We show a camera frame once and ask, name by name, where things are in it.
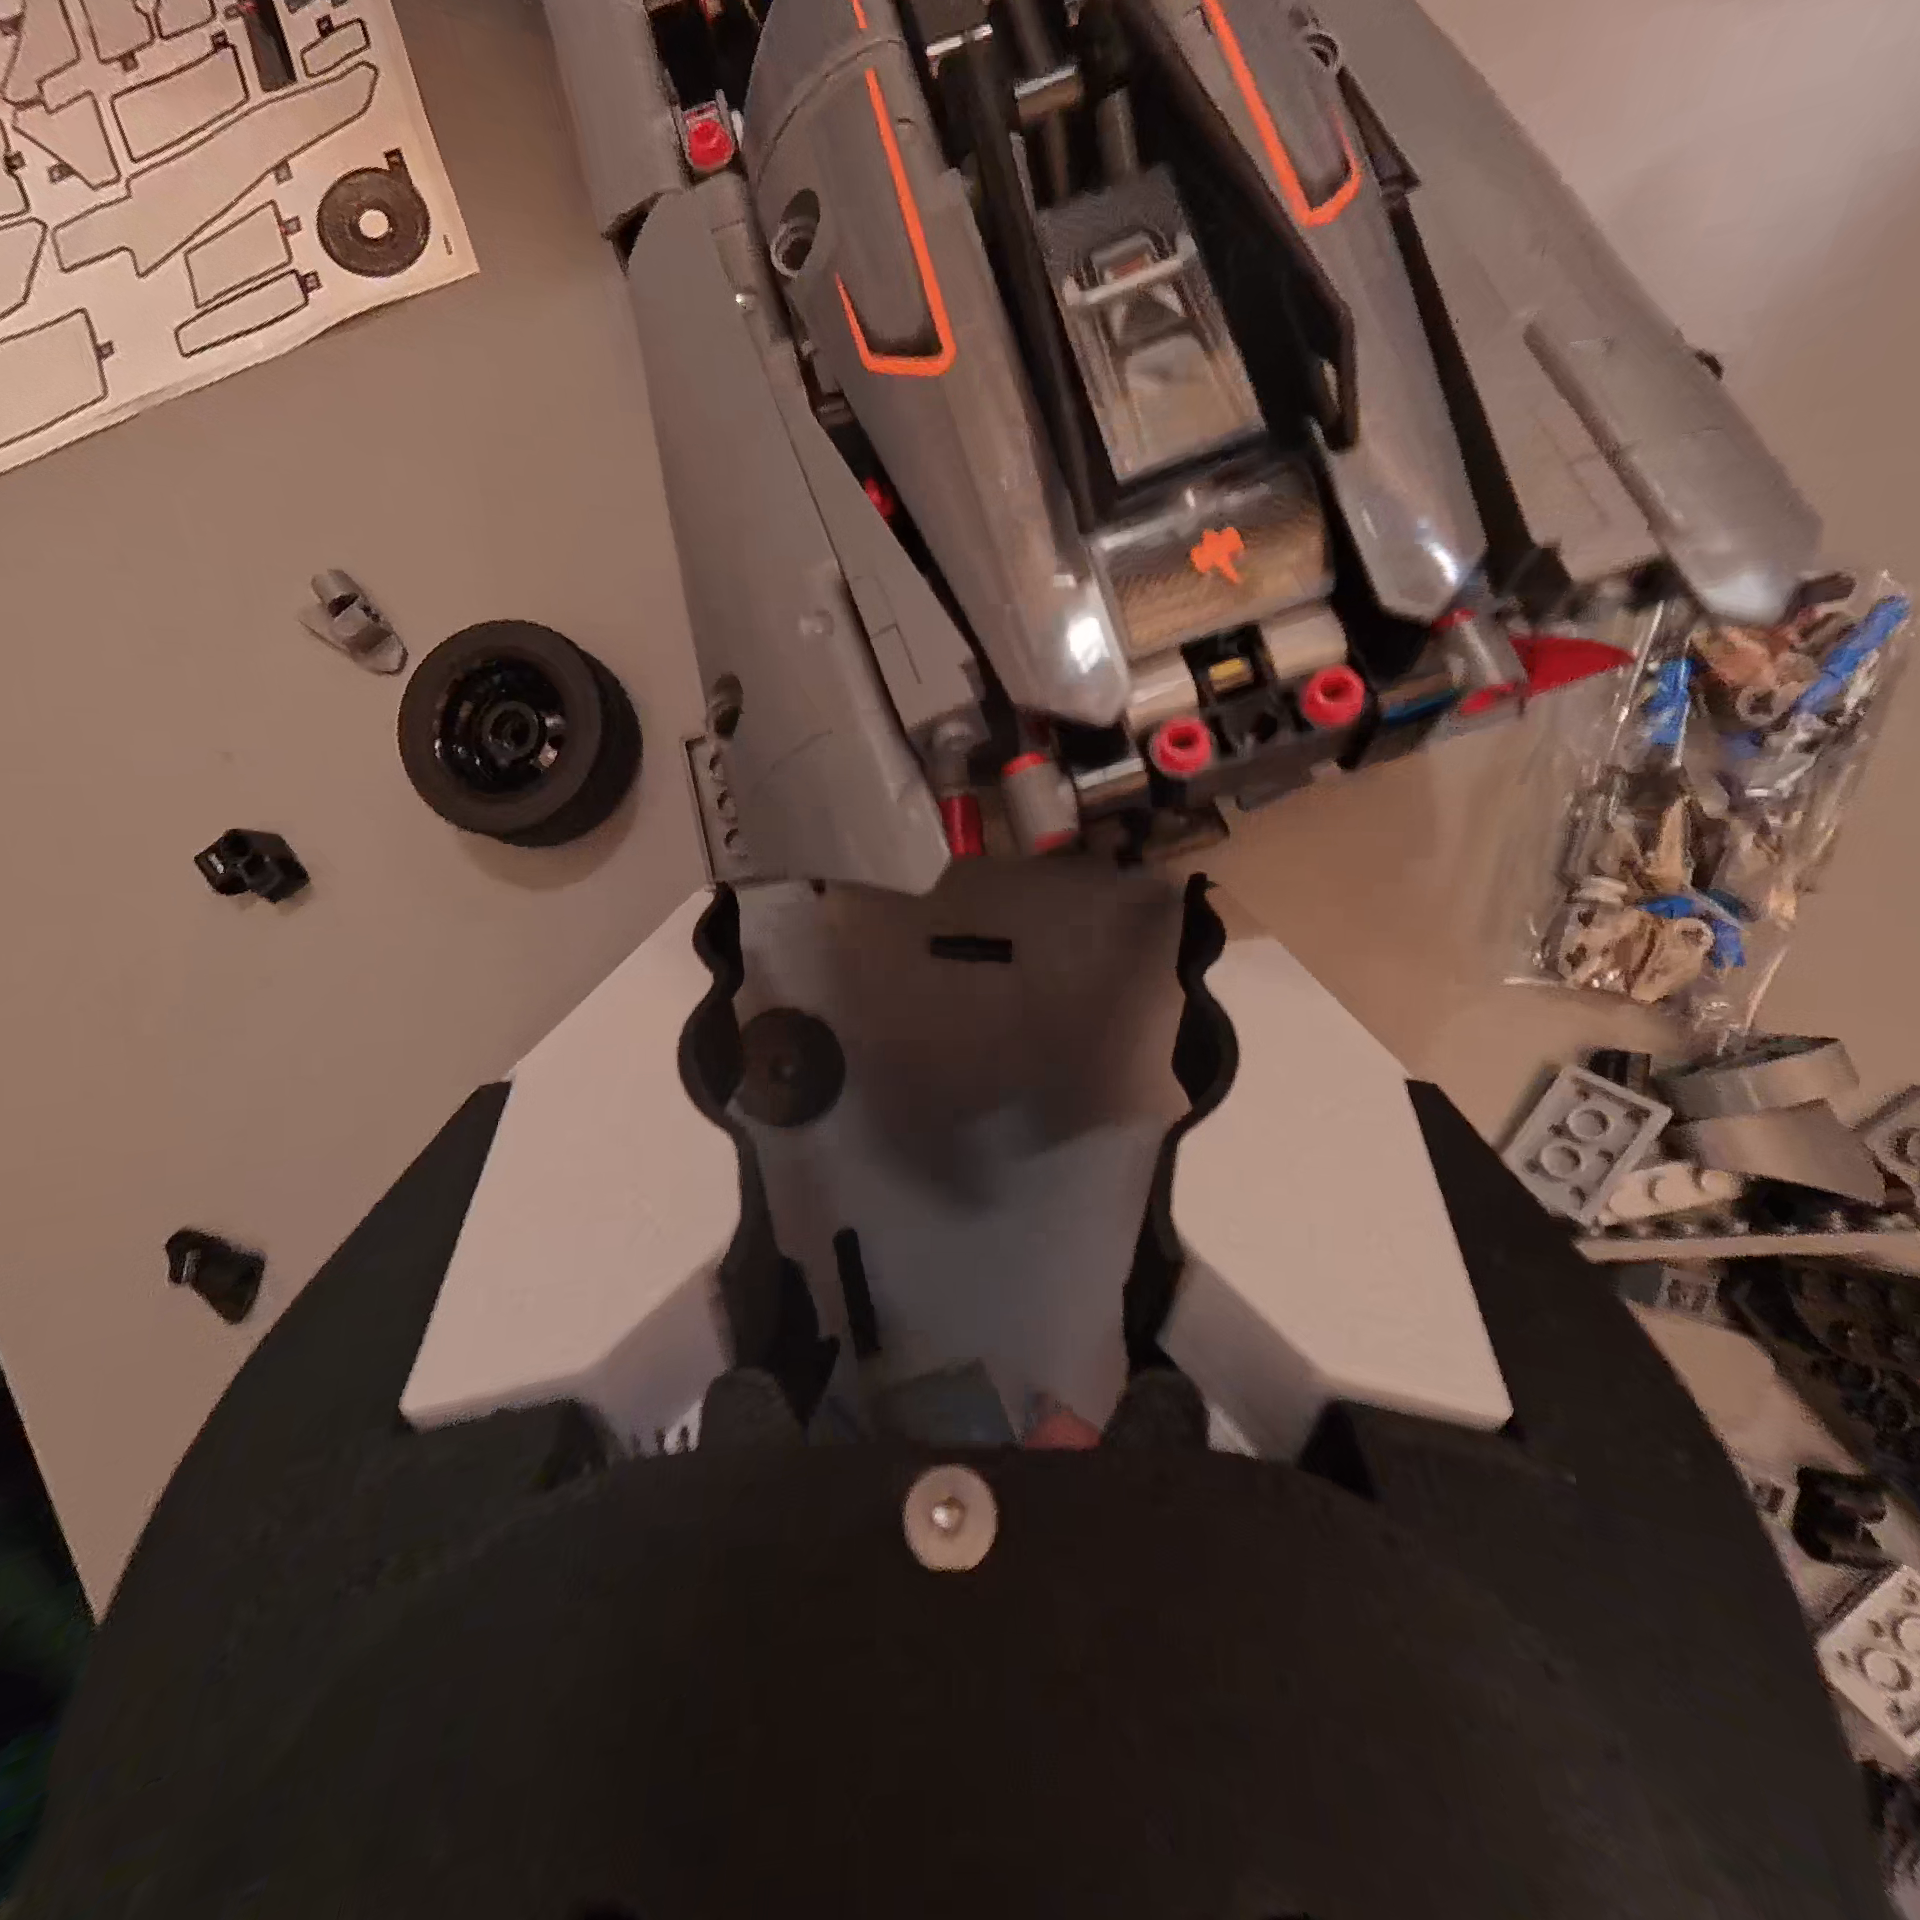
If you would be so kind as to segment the small black lego piece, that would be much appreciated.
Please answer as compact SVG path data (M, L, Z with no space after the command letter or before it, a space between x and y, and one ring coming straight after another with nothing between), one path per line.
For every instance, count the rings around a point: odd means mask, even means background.
M270 905L296 898L307 871L277 832L230 828L193 853L193 869L218 898L251 897Z
M242 1325L264 1277L264 1258L221 1235L181 1228L161 1243L163 1277L195 1293L230 1329Z

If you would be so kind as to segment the black lego disc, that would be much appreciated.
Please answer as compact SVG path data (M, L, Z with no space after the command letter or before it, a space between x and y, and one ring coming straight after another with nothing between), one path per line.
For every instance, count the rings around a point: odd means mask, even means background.
M735 1107L760 1127L800 1129L842 1095L847 1060L831 1027L795 1007L755 1013L737 1031Z

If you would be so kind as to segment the black lego wheel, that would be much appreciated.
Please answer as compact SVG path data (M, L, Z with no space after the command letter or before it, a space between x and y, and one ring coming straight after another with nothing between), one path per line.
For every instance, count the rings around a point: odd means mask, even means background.
M400 696L400 769L457 832L562 848L608 823L641 769L617 677L529 619L487 619L426 651Z

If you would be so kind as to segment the sticker sheet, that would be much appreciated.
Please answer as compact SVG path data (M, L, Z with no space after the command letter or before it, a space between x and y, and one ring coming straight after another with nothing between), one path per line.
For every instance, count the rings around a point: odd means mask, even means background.
M394 5L2 5L7 472L471 275Z

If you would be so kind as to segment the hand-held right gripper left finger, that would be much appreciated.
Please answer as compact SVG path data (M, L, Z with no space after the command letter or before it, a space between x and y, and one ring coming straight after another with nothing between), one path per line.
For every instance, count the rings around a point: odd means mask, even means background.
M739 1367L811 1419L840 1343L729 1109L743 980L739 901L715 884L513 1067L400 1392L409 1427L571 1403L617 1449L669 1449Z

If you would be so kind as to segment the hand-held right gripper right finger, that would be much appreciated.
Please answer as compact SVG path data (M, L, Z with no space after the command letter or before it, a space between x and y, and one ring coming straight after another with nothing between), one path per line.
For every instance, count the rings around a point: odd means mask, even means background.
M1181 1376L1256 1455L1335 1403L1491 1434L1494 1343L1401 1060L1211 879L1171 953L1178 1111L1119 1289L1129 1378Z

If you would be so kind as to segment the grey lego panel assembly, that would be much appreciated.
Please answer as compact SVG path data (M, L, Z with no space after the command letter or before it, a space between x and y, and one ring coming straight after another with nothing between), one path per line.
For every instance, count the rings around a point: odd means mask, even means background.
M923 1451L984 1451L1017 1445L1015 1423L981 1361L945 1364L877 1391L877 1436Z

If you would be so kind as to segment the pile of lego pieces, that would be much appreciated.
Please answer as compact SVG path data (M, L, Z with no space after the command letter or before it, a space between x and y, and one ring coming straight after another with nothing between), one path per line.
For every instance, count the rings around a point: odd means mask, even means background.
M1601 1049L1501 1159L1699 1407L1870 1780L1915 1785L1918 1089L1856 1092L1837 1041Z

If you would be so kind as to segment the small grey lego connector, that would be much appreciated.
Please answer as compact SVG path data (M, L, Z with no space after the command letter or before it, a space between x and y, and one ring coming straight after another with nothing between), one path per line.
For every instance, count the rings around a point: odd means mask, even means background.
M314 641L376 677L401 673L406 649L354 576L326 567L310 576L307 593L310 602L296 617Z

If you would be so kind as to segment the lego car chassis model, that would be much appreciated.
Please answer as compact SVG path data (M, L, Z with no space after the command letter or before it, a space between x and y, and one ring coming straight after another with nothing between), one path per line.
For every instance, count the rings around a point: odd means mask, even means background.
M1818 522L1421 5L543 5L715 876L1121 865L1498 717Z

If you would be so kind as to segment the clear bag of lego pieces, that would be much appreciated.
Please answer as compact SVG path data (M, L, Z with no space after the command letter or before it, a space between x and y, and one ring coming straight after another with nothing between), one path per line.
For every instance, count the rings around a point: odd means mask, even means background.
M1573 631L1617 657L1547 700L1513 980L1727 1044L1757 1016L1915 655L1915 596L1814 573L1767 627L1646 567Z

